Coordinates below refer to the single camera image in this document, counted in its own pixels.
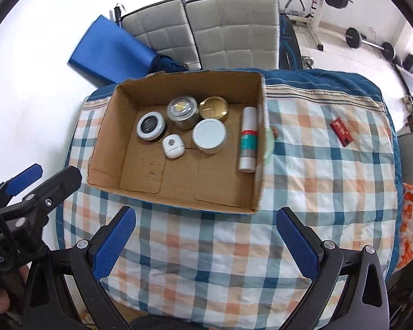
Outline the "left hand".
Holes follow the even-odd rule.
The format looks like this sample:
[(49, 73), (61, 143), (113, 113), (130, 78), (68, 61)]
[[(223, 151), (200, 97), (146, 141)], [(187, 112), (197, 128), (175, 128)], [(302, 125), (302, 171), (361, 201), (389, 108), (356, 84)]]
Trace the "left hand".
[[(19, 268), (19, 272), (24, 280), (24, 283), (27, 281), (27, 277), (29, 274), (29, 267), (28, 265), (24, 265), (23, 267)], [(4, 314), (8, 311), (10, 307), (10, 298), (6, 290), (0, 288), (0, 314)]]

